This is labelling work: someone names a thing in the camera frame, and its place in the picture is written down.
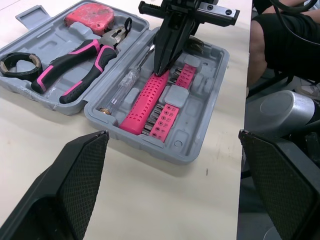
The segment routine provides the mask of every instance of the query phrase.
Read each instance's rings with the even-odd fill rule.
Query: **pliers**
[[[89,73],[67,90],[59,99],[62,104],[75,101],[102,74],[108,62],[117,57],[115,49],[127,37],[131,28],[132,19],[129,17],[125,21],[124,26],[108,31],[100,39],[85,40],[75,50],[53,60],[37,80],[31,84],[31,88],[37,93],[43,94],[54,84],[60,75],[77,64],[97,55]]]

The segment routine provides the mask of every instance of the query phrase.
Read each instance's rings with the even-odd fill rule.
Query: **white table surface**
[[[15,19],[42,5],[51,15],[77,0],[1,0],[0,47],[27,32]],[[140,15],[139,0],[101,0]],[[161,0],[146,0],[161,4]],[[85,239],[235,240],[249,61],[250,0],[220,0],[241,10],[235,26],[201,25],[196,37],[230,53],[221,90],[197,160],[177,166],[121,141],[109,141],[99,193]],[[65,116],[0,87],[0,225],[64,145],[96,130],[83,112]]]

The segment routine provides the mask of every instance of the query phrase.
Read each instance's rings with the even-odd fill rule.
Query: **tool kit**
[[[0,50],[0,85],[174,164],[201,150],[227,68],[226,50],[190,37],[154,73],[159,28],[93,0],[50,17],[35,6],[16,18],[29,31]]]

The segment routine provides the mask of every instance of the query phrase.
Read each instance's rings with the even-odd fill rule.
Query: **gray plastic tool case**
[[[0,57],[12,52],[36,54],[45,69],[49,63],[78,47],[84,40],[98,39],[90,28],[76,22],[69,28],[64,18],[80,5],[94,3],[91,0],[80,1],[57,16],[50,17],[42,6],[35,6],[16,18],[24,24],[29,32],[0,50]],[[82,79],[94,64],[94,58],[67,71],[43,95],[31,89],[31,83],[18,78],[3,77],[0,73],[0,85],[5,89],[21,94],[65,115],[74,115],[84,108],[89,122],[99,130],[107,129],[110,137],[121,140],[128,145],[148,152],[152,156],[174,164],[188,164],[195,160],[203,144],[214,105],[227,68],[229,54],[226,50],[205,43],[204,53],[184,52],[171,69],[183,68],[185,63],[200,62],[196,75],[189,89],[189,95],[180,108],[179,114],[165,143],[152,136],[134,135],[118,128],[135,103],[139,92],[153,72],[154,57],[150,56],[143,65],[140,78],[124,100],[117,112],[106,115],[99,111],[117,91],[122,78],[143,58],[153,43],[158,29],[149,30],[149,23],[133,14],[113,8],[115,28],[125,23],[128,17],[133,20],[132,30],[127,38],[119,44],[117,58],[111,60],[104,72],[74,102],[61,104],[59,97],[71,86]],[[19,61],[12,71],[24,72],[32,69],[29,62]],[[163,92],[161,103],[164,105]]]

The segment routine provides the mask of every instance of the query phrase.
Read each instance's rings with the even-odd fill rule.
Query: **tool case latch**
[[[41,5],[36,5],[19,15],[15,16],[15,18],[22,23],[28,30],[32,30],[35,27],[41,25],[48,19],[50,19],[50,15]]]

